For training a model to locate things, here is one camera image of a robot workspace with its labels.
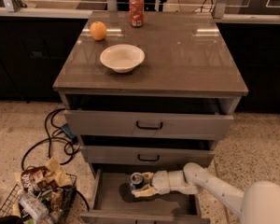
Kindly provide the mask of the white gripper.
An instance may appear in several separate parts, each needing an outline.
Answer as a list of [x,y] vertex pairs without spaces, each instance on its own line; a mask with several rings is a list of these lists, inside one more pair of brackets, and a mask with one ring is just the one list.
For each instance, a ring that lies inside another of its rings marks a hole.
[[132,189],[132,195],[135,198],[151,197],[155,194],[163,195],[170,192],[170,182],[167,171],[158,171],[155,174],[144,172],[142,176],[146,181],[152,179],[151,185],[146,184],[140,189]]

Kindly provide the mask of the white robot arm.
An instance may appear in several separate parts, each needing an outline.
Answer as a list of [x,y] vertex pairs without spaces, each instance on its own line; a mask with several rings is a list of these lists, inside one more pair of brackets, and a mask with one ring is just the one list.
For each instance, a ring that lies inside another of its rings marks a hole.
[[280,224],[280,186],[257,181],[246,191],[211,175],[190,162],[182,170],[133,173],[130,187],[135,198],[164,195],[172,191],[197,194],[206,189],[240,219],[240,224]]

